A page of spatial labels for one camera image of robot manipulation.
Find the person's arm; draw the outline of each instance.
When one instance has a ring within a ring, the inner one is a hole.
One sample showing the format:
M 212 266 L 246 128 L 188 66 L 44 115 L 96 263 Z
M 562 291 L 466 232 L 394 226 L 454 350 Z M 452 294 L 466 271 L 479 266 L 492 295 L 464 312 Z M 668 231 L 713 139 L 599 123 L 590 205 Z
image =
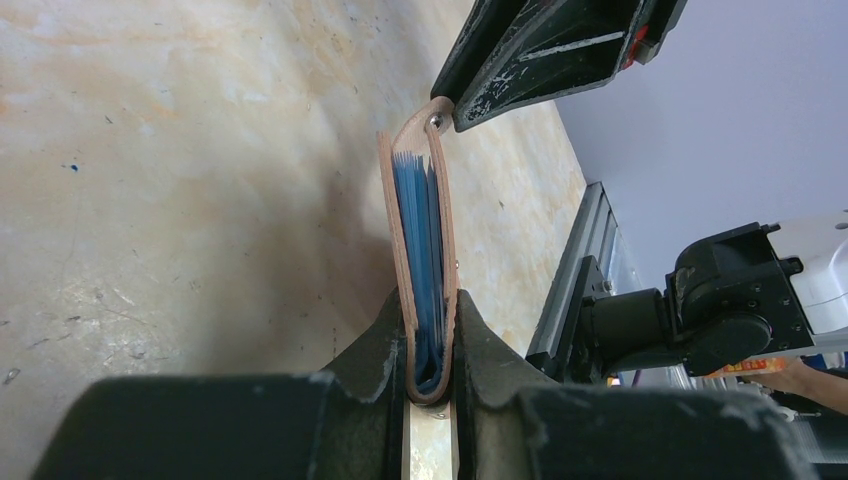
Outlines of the person's arm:
M 749 379 L 848 415 L 848 380 L 810 368 L 804 362 L 794 361 L 780 372 L 751 375 Z

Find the red component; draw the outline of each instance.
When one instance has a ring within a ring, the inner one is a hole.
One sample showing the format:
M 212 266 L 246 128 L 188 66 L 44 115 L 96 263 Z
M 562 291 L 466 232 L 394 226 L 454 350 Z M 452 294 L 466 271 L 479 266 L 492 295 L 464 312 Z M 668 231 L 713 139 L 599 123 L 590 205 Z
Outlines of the red component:
M 636 35 L 633 37 L 633 45 L 630 47 L 630 53 L 627 54 L 627 62 L 624 63 L 624 66 L 621 67 L 622 70 L 633 65 L 633 58 L 636 56 L 636 47 L 639 46 L 639 41 L 645 38 L 645 35 L 648 34 L 648 26 L 640 28 Z

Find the wall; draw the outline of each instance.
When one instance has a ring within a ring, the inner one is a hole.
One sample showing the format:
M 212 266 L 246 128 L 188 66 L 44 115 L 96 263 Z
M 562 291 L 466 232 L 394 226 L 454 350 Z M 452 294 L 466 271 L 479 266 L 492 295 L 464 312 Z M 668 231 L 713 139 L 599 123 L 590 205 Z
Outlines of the wall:
M 848 2 L 690 0 L 660 55 L 558 101 L 646 286 L 691 242 L 848 208 Z

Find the table surface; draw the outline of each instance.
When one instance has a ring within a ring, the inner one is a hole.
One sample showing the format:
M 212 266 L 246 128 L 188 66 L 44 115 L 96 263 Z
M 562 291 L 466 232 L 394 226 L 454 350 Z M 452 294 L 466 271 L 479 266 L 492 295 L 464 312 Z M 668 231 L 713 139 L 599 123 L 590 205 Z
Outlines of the table surface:
M 471 3 L 0 5 L 0 476 L 99 378 L 311 371 L 367 328 L 396 284 L 375 132 L 428 100 Z M 462 286 L 524 353 L 571 145 L 551 103 L 443 142 Z M 413 409 L 413 477 L 448 478 L 449 445 Z

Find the wallet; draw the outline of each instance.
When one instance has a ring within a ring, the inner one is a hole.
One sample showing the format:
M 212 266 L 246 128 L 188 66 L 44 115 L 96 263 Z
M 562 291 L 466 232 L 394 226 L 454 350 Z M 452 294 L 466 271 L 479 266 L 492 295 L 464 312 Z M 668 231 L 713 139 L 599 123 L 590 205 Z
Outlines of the wallet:
M 459 264 L 439 140 L 450 127 L 452 113 L 453 103 L 436 97 L 393 141 L 385 132 L 377 134 L 408 342 L 406 390 L 413 402 L 425 405 L 444 395 L 453 356 Z

